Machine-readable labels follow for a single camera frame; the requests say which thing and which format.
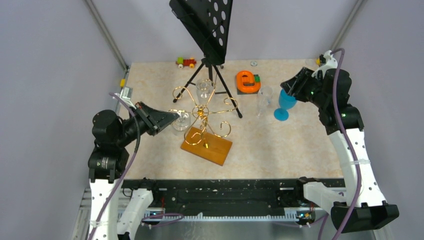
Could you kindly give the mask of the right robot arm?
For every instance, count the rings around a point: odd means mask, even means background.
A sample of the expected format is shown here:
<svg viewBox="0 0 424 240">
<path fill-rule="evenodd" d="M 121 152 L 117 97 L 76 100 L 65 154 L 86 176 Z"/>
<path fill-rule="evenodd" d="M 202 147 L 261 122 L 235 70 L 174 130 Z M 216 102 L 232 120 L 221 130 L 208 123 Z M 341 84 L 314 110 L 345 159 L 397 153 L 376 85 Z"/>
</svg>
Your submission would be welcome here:
<svg viewBox="0 0 424 240">
<path fill-rule="evenodd" d="M 316 178 L 301 177 L 293 200 L 299 206 L 312 202 L 322 208 L 340 233 L 378 230 L 400 215 L 398 206 L 387 202 L 374 176 L 362 116 L 349 103 L 351 85 L 346 70 L 306 67 L 280 85 L 284 94 L 317 107 L 345 184 L 345 193 L 339 194 Z"/>
</svg>

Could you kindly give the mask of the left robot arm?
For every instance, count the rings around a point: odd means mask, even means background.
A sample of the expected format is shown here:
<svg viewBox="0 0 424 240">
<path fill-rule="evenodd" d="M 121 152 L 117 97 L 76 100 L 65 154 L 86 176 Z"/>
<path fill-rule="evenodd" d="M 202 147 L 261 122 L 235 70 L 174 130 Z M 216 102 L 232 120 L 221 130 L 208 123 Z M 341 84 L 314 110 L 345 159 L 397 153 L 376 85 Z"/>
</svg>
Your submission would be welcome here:
<svg viewBox="0 0 424 240">
<path fill-rule="evenodd" d="M 122 119 L 113 110 L 96 113 L 92 119 L 94 149 L 88 159 L 91 213 L 89 240 L 131 240 L 136 232 L 135 220 L 146 208 L 160 202 L 154 188 L 140 191 L 133 205 L 118 223 L 118 190 L 139 150 L 141 136 L 155 136 L 179 118 L 176 112 L 149 107 L 142 101 L 128 107 L 129 118 Z"/>
</svg>

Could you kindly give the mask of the blue plastic wine glass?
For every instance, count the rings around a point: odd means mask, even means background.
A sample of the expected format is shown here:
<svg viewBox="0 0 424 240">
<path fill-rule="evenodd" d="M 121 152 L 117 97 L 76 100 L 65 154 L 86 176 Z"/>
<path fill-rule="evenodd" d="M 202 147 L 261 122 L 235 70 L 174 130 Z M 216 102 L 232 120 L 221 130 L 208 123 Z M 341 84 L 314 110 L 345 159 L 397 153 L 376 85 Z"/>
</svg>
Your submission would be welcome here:
<svg viewBox="0 0 424 240">
<path fill-rule="evenodd" d="M 289 110 L 292 109 L 297 103 L 297 100 L 286 93 L 282 89 L 278 96 L 278 108 L 274 111 L 273 115 L 278 121 L 286 121 L 289 119 Z"/>
</svg>

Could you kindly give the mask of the clear wine glass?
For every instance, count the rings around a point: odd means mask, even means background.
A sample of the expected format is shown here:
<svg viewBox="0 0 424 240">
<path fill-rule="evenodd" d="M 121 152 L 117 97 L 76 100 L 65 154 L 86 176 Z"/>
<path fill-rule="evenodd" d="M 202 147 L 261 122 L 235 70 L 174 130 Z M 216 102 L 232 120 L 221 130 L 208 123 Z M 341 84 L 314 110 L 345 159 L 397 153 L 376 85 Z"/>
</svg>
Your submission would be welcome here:
<svg viewBox="0 0 424 240">
<path fill-rule="evenodd" d="M 214 86 L 210 79 L 199 79 L 196 82 L 196 95 L 199 105 L 206 105 L 213 93 Z"/>
<path fill-rule="evenodd" d="M 178 118 L 171 124 L 172 133 L 176 136 L 182 136 L 191 126 L 191 114 L 182 109 L 173 109 L 178 114 Z"/>
<path fill-rule="evenodd" d="M 273 97 L 273 89 L 268 86 L 262 86 L 257 93 L 257 117 L 261 117 L 267 111 Z"/>
</svg>

